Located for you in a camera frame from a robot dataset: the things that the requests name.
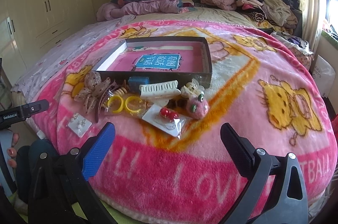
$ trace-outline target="white wardrobe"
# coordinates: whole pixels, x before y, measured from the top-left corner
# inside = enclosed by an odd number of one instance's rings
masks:
[[[56,44],[94,22],[92,0],[0,0],[0,57],[11,84]]]

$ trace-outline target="pink clothing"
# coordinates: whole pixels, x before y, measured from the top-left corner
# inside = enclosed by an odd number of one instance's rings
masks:
[[[249,10],[249,9],[255,9],[252,5],[249,5],[249,4],[244,4],[242,6],[242,10]]]
[[[223,10],[236,10],[236,0],[201,0],[202,4],[214,5]]]
[[[131,2],[123,7],[114,3],[105,3],[97,11],[98,22],[109,21],[124,15],[142,15],[155,12],[180,13],[179,0],[149,0],[147,2]]]
[[[252,5],[253,7],[262,7],[263,3],[261,3],[260,1],[257,0],[237,0],[236,1],[236,5],[238,7],[241,7],[244,4],[249,4]]]

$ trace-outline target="yellow ring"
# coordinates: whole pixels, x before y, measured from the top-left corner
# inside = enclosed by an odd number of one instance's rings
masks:
[[[123,105],[124,105],[124,101],[123,101],[123,98],[121,97],[121,96],[118,96],[118,95],[114,95],[114,96],[111,96],[111,97],[109,97],[109,99],[108,99],[108,101],[107,101],[107,106],[109,106],[110,104],[111,104],[111,102],[113,101],[113,100],[120,100],[120,102],[121,102],[121,105],[120,105],[120,107],[117,109],[117,110],[113,110],[113,111],[111,111],[111,113],[114,113],[114,114],[116,114],[116,113],[120,113],[122,110],[123,110]]]
[[[126,110],[126,112],[130,113],[130,114],[135,114],[135,113],[140,113],[142,109],[138,109],[138,110],[131,110],[130,108],[128,108],[128,103],[132,100],[138,100],[140,102],[142,102],[142,99],[139,98],[138,96],[129,96],[125,101],[124,101],[124,108]]]

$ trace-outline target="pink blanket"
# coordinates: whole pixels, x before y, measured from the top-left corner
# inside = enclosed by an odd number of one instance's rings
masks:
[[[120,18],[124,15],[142,15],[148,13],[181,13],[182,8],[178,7],[179,0],[149,0],[146,2],[131,2],[123,7],[114,3],[105,3],[97,11],[96,17],[98,22],[109,21]]]
[[[209,113],[192,121],[180,140],[123,116],[102,117],[78,138],[67,127],[73,113],[92,122],[94,115],[84,114],[72,90],[122,38],[142,36],[207,39],[213,62],[211,87],[205,91]],[[295,153],[309,204],[323,193],[337,161],[331,123],[311,75],[276,39],[243,26],[190,21],[123,26],[69,60],[38,99],[48,99],[50,108],[32,118],[61,154],[82,146],[107,121],[114,123],[115,141],[90,183],[102,200],[143,222],[217,223],[230,209],[246,179],[221,142],[225,122],[269,154]],[[270,177],[254,215],[262,210],[272,182]]]
[[[202,4],[215,5],[222,10],[236,10],[236,0],[201,0]]]

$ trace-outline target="blue gripper pad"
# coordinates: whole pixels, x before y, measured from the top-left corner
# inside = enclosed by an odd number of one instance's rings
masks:
[[[97,173],[115,139],[114,124],[108,122],[99,134],[98,139],[83,159],[82,174],[86,181]]]

